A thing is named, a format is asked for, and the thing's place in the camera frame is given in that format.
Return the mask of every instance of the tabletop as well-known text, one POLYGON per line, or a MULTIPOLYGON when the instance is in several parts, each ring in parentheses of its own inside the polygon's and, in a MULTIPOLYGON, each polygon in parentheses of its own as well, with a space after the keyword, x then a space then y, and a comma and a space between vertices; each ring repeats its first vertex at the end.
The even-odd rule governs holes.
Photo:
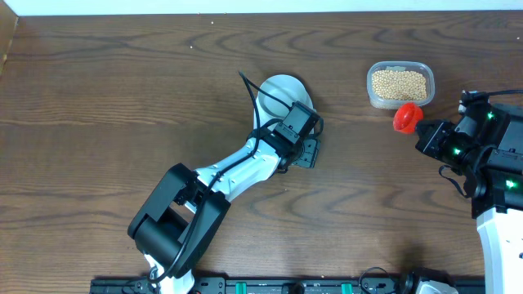
POLYGON ((302 80, 321 150, 314 169, 241 194, 197 270, 482 275, 470 202, 416 136, 393 131, 393 110, 370 105, 366 74, 428 65, 425 117, 456 121, 461 90, 523 87, 520 38, 519 11, 24 17, 0 77, 0 292, 83 293, 145 273, 127 226, 164 172, 211 165, 252 130, 238 70, 302 80))

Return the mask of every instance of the white wall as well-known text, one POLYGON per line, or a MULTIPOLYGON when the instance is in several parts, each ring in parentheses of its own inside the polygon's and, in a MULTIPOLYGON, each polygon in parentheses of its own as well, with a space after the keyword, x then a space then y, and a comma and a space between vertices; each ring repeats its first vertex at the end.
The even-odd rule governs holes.
POLYGON ((523 0, 5 0, 19 16, 520 10, 523 0))

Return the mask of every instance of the red object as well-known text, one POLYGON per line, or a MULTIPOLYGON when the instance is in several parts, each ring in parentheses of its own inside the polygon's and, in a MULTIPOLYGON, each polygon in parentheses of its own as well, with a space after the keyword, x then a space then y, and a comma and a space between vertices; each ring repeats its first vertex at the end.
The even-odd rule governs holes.
POLYGON ((404 134, 412 134, 416 125, 423 119, 423 111, 416 104, 410 102, 401 106, 394 115, 394 130, 404 134))

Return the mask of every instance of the white container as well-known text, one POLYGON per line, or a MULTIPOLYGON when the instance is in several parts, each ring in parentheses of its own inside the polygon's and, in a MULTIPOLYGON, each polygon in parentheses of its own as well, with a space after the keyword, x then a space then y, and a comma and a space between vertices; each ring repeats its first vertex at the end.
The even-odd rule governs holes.
POLYGON ((414 102, 417 106, 424 106, 429 104, 436 94, 436 85, 434 84, 434 74, 432 70, 420 62, 413 61, 382 61, 373 65, 367 73, 367 92, 369 93, 370 104, 379 109, 398 109, 402 105, 414 102), (420 73, 425 78, 425 87, 427 91, 427 98, 425 100, 389 100, 383 99, 374 93, 373 90, 373 74, 379 70, 395 70, 395 71, 414 71, 420 73))
MULTIPOLYGON (((260 89, 282 100, 290 107, 293 107, 293 102, 300 101, 313 109, 311 97, 303 84, 295 77, 286 74, 272 76, 260 86, 260 89)), ((288 114, 288 109, 285 106, 261 92, 258 92, 256 106, 260 113, 260 126, 272 118, 284 119, 288 114)), ((256 114, 254 114, 253 128, 256 127, 256 114)))

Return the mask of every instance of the green strip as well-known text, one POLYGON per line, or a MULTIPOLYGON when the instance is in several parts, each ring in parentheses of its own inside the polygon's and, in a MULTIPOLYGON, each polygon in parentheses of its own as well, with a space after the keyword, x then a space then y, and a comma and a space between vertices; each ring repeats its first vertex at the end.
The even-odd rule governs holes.
POLYGON ((236 294, 247 294, 247 284, 246 283, 236 283, 236 294))
POLYGON ((342 284, 342 294, 352 294, 352 284, 351 283, 344 283, 342 284))

